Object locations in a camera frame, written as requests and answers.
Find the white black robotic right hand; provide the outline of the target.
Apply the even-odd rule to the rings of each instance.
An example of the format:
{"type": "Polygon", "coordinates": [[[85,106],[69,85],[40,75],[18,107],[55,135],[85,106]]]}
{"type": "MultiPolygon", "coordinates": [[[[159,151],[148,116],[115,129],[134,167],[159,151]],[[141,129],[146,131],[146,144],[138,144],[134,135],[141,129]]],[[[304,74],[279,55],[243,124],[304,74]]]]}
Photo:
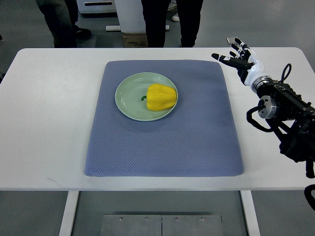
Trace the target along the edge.
{"type": "Polygon", "coordinates": [[[234,41],[231,48],[236,53],[230,51],[230,56],[213,53],[211,56],[222,64],[235,68],[241,82],[256,93],[258,85],[272,81],[271,77],[266,73],[263,62],[253,49],[237,37],[234,41]]]}

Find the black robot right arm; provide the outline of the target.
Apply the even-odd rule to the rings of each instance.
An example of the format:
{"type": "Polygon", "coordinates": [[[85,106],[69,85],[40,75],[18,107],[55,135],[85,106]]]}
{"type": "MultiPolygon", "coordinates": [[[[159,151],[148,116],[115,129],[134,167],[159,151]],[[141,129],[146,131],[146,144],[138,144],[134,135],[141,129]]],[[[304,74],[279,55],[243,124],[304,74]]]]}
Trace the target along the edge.
{"type": "Polygon", "coordinates": [[[280,140],[280,153],[294,162],[306,163],[306,177],[315,177],[315,109],[304,102],[284,81],[291,64],[283,69],[280,81],[262,78],[254,86],[259,102],[247,111],[247,121],[263,132],[273,132],[280,140]]]}

